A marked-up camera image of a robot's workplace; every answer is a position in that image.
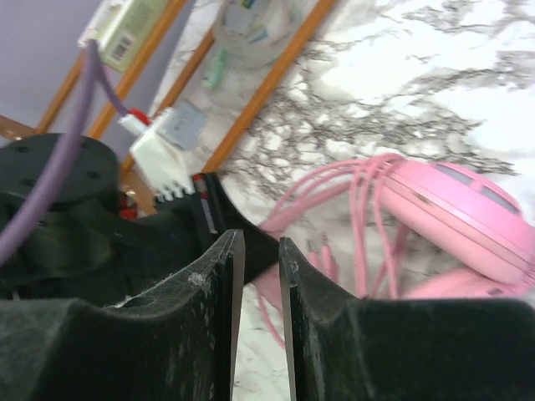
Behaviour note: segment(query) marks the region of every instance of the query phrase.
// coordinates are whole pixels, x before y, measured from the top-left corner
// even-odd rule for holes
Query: white marble countertop
[[[220,3],[198,0],[162,94]],[[303,10],[311,6],[305,2]],[[213,91],[200,88],[199,74],[191,81],[183,97],[209,117],[192,168],[202,167],[267,71],[228,70]],[[224,165],[224,185],[259,223],[306,171],[391,151],[488,174],[533,222],[534,72],[535,0],[341,0]],[[304,246],[327,231],[342,283],[351,288],[353,245],[342,198],[288,234]],[[376,265],[382,253],[369,231]],[[407,285],[456,266],[424,240],[410,249]],[[289,399],[285,353],[268,333],[252,287],[240,330],[234,399]]]

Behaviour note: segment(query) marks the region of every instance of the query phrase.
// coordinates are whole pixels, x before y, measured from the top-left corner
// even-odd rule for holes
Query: barcode
[[[119,42],[117,43],[117,46],[115,46],[114,51],[111,54],[111,58],[117,63],[120,63],[120,61],[125,56],[126,51],[130,48],[133,42],[134,40],[130,36],[121,36]]]

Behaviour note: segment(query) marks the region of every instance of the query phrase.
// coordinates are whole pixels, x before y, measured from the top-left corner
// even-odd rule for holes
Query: cable bundle
[[[403,255],[405,239],[409,230],[406,226],[400,226],[394,246],[390,245],[381,218],[379,198],[381,180],[404,161],[405,159],[400,155],[385,154],[367,160],[348,160],[320,167],[304,176],[290,188],[278,201],[271,215],[260,227],[273,238],[279,239],[288,227],[306,211],[348,191],[351,226],[354,232],[354,249],[356,250],[354,259],[356,295],[358,297],[364,297],[369,294],[376,295],[380,284],[388,276],[390,296],[396,298],[398,297],[396,269],[400,257]],[[318,190],[320,186],[329,183],[331,180],[344,176],[348,178],[345,182],[334,184],[324,190]],[[364,227],[366,226],[366,206],[370,194],[373,196],[375,223],[385,250],[385,263],[381,267],[372,291],[368,294]],[[338,281],[338,269],[329,261],[332,258],[324,259],[326,261],[323,264],[322,271],[335,282]],[[269,269],[255,282],[255,287],[261,312],[268,329],[278,343],[283,346],[284,341],[273,326],[265,305],[265,301],[267,301],[277,308],[279,313],[282,313],[278,267],[274,266]]]

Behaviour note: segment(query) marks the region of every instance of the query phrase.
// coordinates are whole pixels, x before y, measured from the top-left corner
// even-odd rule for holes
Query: white connector
[[[169,112],[159,115],[130,147],[132,157],[152,190],[169,201],[173,197],[181,197],[183,191],[195,193],[182,151],[159,135],[172,117]]]
[[[121,117],[117,123],[135,136],[142,136],[149,128],[133,114],[127,114],[126,116]]]

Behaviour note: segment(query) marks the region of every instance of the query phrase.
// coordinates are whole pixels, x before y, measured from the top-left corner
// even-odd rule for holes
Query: pink cable
[[[347,160],[320,167],[298,180],[295,185],[283,195],[273,208],[268,219],[261,224],[261,228],[275,239],[279,239],[288,226],[300,218],[304,212],[323,204],[325,201],[330,201],[334,197],[349,190],[349,210],[351,225],[354,231],[355,247],[355,288],[357,296],[363,297],[367,295],[366,282],[368,270],[364,241],[364,230],[367,219],[366,205],[369,188],[372,186],[372,182],[374,182],[374,219],[380,232],[381,243],[385,250],[385,254],[388,255],[385,258],[385,263],[380,269],[380,274],[376,279],[372,293],[377,292],[380,283],[386,275],[389,278],[390,297],[397,298],[397,281],[395,276],[400,257],[403,255],[407,235],[401,227],[396,234],[394,246],[390,246],[380,215],[379,197],[383,178],[399,166],[403,160],[404,159],[399,155],[386,154],[368,160]],[[332,185],[327,189],[317,191],[321,185],[325,185],[332,179],[340,177],[341,175],[352,175],[352,178],[348,182]],[[330,248],[328,246],[327,248],[328,249],[322,249],[323,269],[329,278],[337,282],[338,265],[336,265],[336,262],[332,258]],[[269,318],[264,303],[264,295],[262,294],[264,284],[266,287],[271,285],[277,286],[280,291],[278,282],[273,283],[276,279],[278,279],[278,269],[275,271],[270,269],[270,272],[260,277],[255,285],[257,287],[260,311],[267,324],[267,328],[278,343],[283,346],[284,341]],[[273,295],[273,292],[269,291],[269,293],[270,297],[275,296]]]
[[[307,248],[308,248],[308,263],[310,263],[312,266],[314,266],[317,269],[321,269],[321,265],[319,264],[318,254],[314,251],[311,241],[307,242]]]

